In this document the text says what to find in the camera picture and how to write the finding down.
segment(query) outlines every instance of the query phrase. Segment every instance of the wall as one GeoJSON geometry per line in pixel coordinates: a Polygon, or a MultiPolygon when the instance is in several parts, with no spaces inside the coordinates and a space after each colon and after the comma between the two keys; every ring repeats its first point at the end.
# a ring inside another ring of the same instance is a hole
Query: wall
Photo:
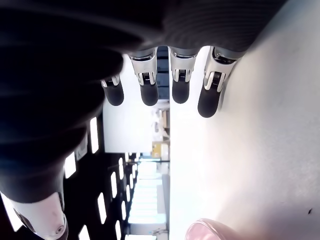
{"type": "Polygon", "coordinates": [[[123,60],[120,79],[124,101],[120,106],[112,106],[106,100],[103,105],[105,152],[151,152],[151,107],[141,99],[140,85],[129,57],[124,55],[123,60]]]}
{"type": "Polygon", "coordinates": [[[289,1],[209,119],[197,111],[209,49],[200,51],[189,100],[170,106],[170,239],[183,240],[198,218],[247,240],[319,239],[319,13],[320,1],[289,1]]]}

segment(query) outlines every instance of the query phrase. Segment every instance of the black fingertip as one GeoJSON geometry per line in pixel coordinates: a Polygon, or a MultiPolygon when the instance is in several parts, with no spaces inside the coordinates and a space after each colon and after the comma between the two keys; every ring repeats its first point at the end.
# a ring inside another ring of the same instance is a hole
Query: black fingertip
{"type": "Polygon", "coordinates": [[[184,104],[189,98],[189,82],[172,81],[172,98],[178,104],[184,104]]]}
{"type": "Polygon", "coordinates": [[[103,87],[103,90],[106,98],[108,99],[111,105],[119,106],[123,103],[125,95],[121,81],[117,86],[110,85],[108,87],[103,87]]]}
{"type": "Polygon", "coordinates": [[[153,106],[158,102],[158,86],[157,83],[140,85],[141,98],[145,105],[153,106]]]}
{"type": "Polygon", "coordinates": [[[219,98],[220,92],[217,92],[215,87],[211,87],[209,90],[206,90],[202,85],[198,102],[199,114],[204,118],[212,117],[218,109],[219,98]]]}

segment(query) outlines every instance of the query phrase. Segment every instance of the robotic hand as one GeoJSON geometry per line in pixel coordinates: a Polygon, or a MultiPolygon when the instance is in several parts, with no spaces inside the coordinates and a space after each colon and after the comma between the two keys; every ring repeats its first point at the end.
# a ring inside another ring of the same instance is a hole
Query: robotic hand
{"type": "Polygon", "coordinates": [[[172,98],[178,104],[185,103],[189,98],[191,74],[194,71],[199,50],[169,48],[173,78],[172,98]]]}
{"type": "Polygon", "coordinates": [[[147,106],[155,105],[158,101],[157,47],[133,52],[129,58],[140,84],[142,101],[147,106]]]}
{"type": "Polygon", "coordinates": [[[67,239],[65,159],[105,97],[115,106],[123,101],[123,54],[129,53],[143,102],[152,106],[156,46],[170,46],[177,103],[188,99],[199,49],[215,46],[198,103],[210,117],[236,61],[285,2],[1,1],[0,191],[24,225],[46,240],[67,239]]]}
{"type": "Polygon", "coordinates": [[[198,112],[202,117],[210,118],[216,113],[224,82],[228,79],[237,60],[244,54],[245,52],[210,47],[198,102],[198,112]]]}

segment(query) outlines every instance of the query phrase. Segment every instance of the white tabletop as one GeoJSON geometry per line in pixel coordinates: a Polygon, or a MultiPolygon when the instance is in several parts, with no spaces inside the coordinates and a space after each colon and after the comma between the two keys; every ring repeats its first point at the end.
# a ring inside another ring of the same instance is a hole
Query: white tabletop
{"type": "Polygon", "coordinates": [[[188,101],[170,100],[171,240],[198,218],[246,239],[320,239],[319,24],[320,1],[290,1],[209,119],[197,110],[209,48],[201,49],[188,101]]]}

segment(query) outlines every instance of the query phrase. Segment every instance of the pink cup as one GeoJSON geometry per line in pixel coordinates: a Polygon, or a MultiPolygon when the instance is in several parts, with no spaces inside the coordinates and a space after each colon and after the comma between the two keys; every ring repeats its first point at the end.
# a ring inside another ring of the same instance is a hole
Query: pink cup
{"type": "Polygon", "coordinates": [[[220,222],[201,218],[188,228],[185,240],[243,240],[243,238],[220,222]]]}

